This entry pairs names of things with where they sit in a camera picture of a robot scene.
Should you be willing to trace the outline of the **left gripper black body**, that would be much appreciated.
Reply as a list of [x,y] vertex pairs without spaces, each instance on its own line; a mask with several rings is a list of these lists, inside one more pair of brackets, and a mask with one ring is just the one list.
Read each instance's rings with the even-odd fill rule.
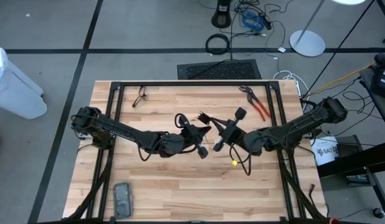
[[197,151],[201,159],[206,158],[208,150],[201,145],[203,139],[198,136],[198,131],[194,128],[195,125],[190,124],[187,118],[179,118],[176,122],[176,127],[181,129],[181,135],[184,137],[184,146],[181,154]]

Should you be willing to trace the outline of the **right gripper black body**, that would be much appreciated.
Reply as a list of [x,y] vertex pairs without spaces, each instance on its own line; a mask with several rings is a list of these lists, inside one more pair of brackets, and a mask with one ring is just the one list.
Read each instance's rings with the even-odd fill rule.
[[235,119],[225,126],[223,134],[220,136],[221,139],[215,144],[213,150],[218,152],[222,149],[224,144],[232,145],[234,144],[239,137],[241,136],[242,130],[237,127],[237,123],[246,116],[246,110],[239,107],[235,114]]

